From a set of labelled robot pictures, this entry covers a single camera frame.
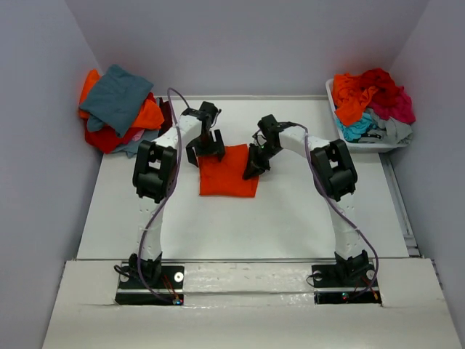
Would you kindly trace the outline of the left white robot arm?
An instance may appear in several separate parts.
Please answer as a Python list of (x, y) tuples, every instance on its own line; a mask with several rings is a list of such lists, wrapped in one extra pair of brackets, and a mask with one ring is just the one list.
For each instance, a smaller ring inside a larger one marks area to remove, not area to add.
[(199, 109), (186, 108), (166, 133), (138, 147), (132, 183), (139, 198), (155, 202), (155, 211), (141, 229), (137, 252), (129, 258), (129, 272), (147, 288), (161, 278), (161, 222), (164, 206), (177, 184), (182, 153), (186, 152), (194, 166), (201, 157), (221, 161), (225, 156), (221, 132), (211, 129), (220, 113), (215, 104), (206, 101)]

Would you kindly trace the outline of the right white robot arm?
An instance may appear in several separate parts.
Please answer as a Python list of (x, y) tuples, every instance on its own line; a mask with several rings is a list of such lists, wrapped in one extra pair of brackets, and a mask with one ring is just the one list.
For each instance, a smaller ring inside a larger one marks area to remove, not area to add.
[(270, 170), (270, 159), (282, 150), (307, 160), (317, 192), (330, 209), (335, 234), (335, 258), (320, 272), (322, 281), (353, 284), (371, 267), (363, 237), (355, 224), (354, 193), (357, 171), (342, 140), (324, 140), (309, 135), (308, 129), (291, 121), (279, 122), (268, 115), (258, 122), (259, 130), (248, 147), (243, 179), (258, 177)]

